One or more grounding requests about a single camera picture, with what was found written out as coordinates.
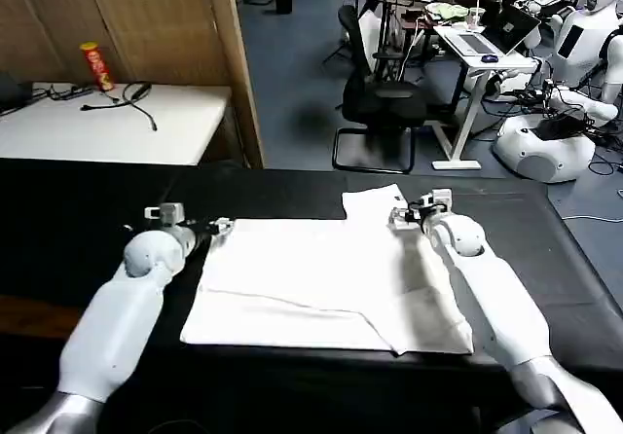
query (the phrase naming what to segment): black table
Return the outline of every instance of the black table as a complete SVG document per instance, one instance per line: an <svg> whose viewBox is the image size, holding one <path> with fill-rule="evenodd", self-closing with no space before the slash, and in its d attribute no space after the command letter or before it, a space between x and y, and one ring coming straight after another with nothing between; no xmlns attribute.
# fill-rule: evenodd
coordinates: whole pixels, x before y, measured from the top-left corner
<svg viewBox="0 0 623 434"><path fill-rule="evenodd" d="M597 385L616 408L623 407L617 390L623 381L621 311L538 183L256 171L226 164L0 165L4 233L10 239L3 246L0 295L77 307L87 305L121 261L129 238L124 225L141 226L143 208L165 199L184 202L189 218L342 219L345 191L395 182L407 199L415 199L432 188L452 188L455 211L483 225L495 252L511 264L545 314L559 361ZM485 354L396 358L382 351L182 344L179 333L205 253L204 248L191 258L167 287L161 318L136 373L111 398L103 432L118 430L119 416L133 423L132 432L146 432L154 416L201 415L210 432L262 427L285 432L293 426L284 414L297 416L296 428L305 432L327 427L386 432L427 425L442 432L456 424L462 432L477 432L475 418L494 424L522 407L507 375ZM6 361L0 370L4 396L15 401L9 390L16 386L44 387L25 396L21 409L0 411L1 428L4 419L32 411L54 387L62 341L2 335L0 342ZM23 391L19 397L24 398ZM145 420L149 416L151 424Z"/></svg>

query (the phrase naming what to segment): computer mouse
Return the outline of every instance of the computer mouse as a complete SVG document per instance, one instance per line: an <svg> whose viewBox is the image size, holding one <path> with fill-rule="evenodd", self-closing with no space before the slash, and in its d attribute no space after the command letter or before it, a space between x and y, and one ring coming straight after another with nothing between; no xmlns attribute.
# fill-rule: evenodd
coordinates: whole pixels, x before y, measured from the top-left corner
<svg viewBox="0 0 623 434"><path fill-rule="evenodd" d="M480 58L481 61L483 62L498 62L499 59L497 59L497 56L495 54L485 54L483 57Z"/></svg>

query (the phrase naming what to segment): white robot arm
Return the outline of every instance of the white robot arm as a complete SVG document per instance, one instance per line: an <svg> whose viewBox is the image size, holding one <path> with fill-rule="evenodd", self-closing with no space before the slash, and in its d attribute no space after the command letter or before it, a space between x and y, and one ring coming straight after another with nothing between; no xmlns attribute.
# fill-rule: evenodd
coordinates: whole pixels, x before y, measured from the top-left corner
<svg viewBox="0 0 623 434"><path fill-rule="evenodd" d="M474 344L506 369L533 407L570 412L586 434L622 433L623 422L603 394L554 359L543 314L517 274L495 255L483 228L452 212L452 192L433 190L418 204L417 212L405 215L395 209L390 223L420 217L423 232L450 273Z"/></svg>
<svg viewBox="0 0 623 434"><path fill-rule="evenodd" d="M124 261L97 290L60 355L56 393L8 434L94 433L106 400L136 369L163 307L165 287L203 237L231 227L226 219L206 226L181 223L181 203L145 213L163 227L137 235L126 246Z"/></svg>
<svg viewBox="0 0 623 434"><path fill-rule="evenodd" d="M602 102L614 103L623 84L623 35L617 35L607 46L607 70L602 85Z"/></svg>
<svg viewBox="0 0 623 434"><path fill-rule="evenodd" d="M560 86L551 89L548 106L579 120L584 119L586 115L594 121L594 127L601 127L613 120L619 111L611 103L597 101L580 91Z"/></svg>

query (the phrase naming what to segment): laptop keyboard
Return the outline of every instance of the laptop keyboard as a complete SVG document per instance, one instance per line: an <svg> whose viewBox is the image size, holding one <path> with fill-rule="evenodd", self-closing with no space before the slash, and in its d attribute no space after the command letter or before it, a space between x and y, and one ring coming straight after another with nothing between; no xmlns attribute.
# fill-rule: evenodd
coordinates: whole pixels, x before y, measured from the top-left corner
<svg viewBox="0 0 623 434"><path fill-rule="evenodd" d="M465 43L467 43L467 45L469 45L476 53L495 54L495 52L485 45L476 35L465 33L460 34L459 37L461 40L464 40Z"/></svg>

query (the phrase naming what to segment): black tablecloth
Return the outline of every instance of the black tablecloth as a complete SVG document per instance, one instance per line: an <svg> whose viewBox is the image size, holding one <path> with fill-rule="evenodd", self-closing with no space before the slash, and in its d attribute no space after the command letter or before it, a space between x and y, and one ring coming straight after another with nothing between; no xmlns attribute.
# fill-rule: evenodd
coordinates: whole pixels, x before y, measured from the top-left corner
<svg viewBox="0 0 623 434"><path fill-rule="evenodd" d="M0 294L81 307L119 265L129 238L125 225L142 226L143 208L164 199L184 202L188 218L342 219L342 192L397 183L407 199L415 199L432 188L452 188L455 211L485 228L496 254L510 263L545 314L555 356L618 406L615 388L623 380L621 311L537 183L256 171L226 164L1 161L0 166L0 202L9 239L3 246ZM251 385L263 387L261 393L270 392L269 382L271 390L287 386L301 393L304 387L306 396L314 396L310 393L316 390L318 397L333 393L338 398L340 393L339 404L346 411L354 407L345 407L344 400L355 404L356 399L357 407L384 407L385 412L388 406L411 403L483 406L514 397L508 377L485 354L407 353L396 358L382 351L182 344L179 333L205 253L204 248L192 257L167 287L148 348L120 392L165 386L195 393L210 386L236 386L242 380L250 390L249 381L254 380ZM61 343L10 336L3 336L2 342L10 361L1 369L5 382L55 379L54 356Z"/></svg>

